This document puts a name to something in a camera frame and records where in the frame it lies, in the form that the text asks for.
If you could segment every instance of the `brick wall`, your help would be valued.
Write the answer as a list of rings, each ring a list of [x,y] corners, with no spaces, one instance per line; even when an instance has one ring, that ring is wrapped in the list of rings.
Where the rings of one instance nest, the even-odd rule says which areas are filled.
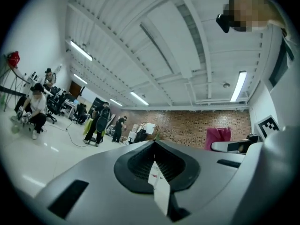
[[[127,116],[128,136],[134,124],[150,122],[159,125],[160,139],[170,140],[191,147],[203,148],[207,128],[231,127],[231,140],[245,139],[251,132],[249,111],[138,111],[122,110],[120,116]]]

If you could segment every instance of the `floor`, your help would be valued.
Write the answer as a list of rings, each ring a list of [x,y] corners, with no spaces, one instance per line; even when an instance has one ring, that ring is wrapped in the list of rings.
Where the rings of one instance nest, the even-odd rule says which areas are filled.
[[[14,103],[14,98],[12,98],[9,106],[14,107]],[[50,122],[50,119],[47,120],[46,131],[42,132],[37,140],[32,140],[32,133],[28,126],[20,126],[19,132],[14,134],[12,127],[17,123],[10,120],[11,116],[15,115],[11,108],[8,107],[3,112],[3,106],[0,106],[1,160],[12,183],[32,197],[53,178],[84,158],[124,146],[112,143],[112,138],[108,136],[104,137],[103,143],[98,148],[91,145],[75,146],[64,130],[71,124],[68,131],[73,142],[79,146],[85,146],[82,141],[84,126],[77,125],[67,117],[61,116],[55,116],[57,118],[55,125]]]

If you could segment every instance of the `black cap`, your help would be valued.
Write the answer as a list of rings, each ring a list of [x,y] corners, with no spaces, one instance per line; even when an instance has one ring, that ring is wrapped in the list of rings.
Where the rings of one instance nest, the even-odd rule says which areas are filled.
[[[44,87],[43,87],[42,84],[36,83],[36,84],[34,85],[34,87],[33,87],[33,90],[34,90],[34,91],[40,91],[40,92],[42,92],[42,91],[44,91]]]

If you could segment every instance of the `white wall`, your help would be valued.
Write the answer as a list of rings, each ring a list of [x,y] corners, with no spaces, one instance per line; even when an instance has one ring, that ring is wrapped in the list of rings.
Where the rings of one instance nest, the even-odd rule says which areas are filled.
[[[254,132],[254,124],[269,115],[272,115],[274,120],[278,123],[273,100],[267,87],[262,82],[259,83],[253,96],[249,100],[249,112],[252,133]]]
[[[84,99],[86,99],[87,101],[89,101],[91,103],[94,102],[95,98],[99,98],[99,99],[101,99],[103,101],[108,102],[106,99],[102,98],[101,96],[99,96],[98,94],[96,94],[95,92],[91,91],[88,88],[84,88],[83,89],[81,97],[84,98]]]
[[[19,51],[18,69],[22,74],[45,75],[47,68],[55,69],[66,56],[65,15],[68,0],[31,0],[22,10],[8,33],[1,54]],[[66,87],[69,81],[62,69],[58,83]],[[5,87],[10,87],[11,74]]]
[[[69,69],[69,64],[68,60],[65,60],[62,62],[62,67],[56,75],[56,83],[55,86],[61,89],[66,90],[69,92],[70,85],[71,85],[71,76],[70,76],[70,69]]]
[[[300,125],[300,64],[295,63],[283,74],[270,96],[280,127]]]

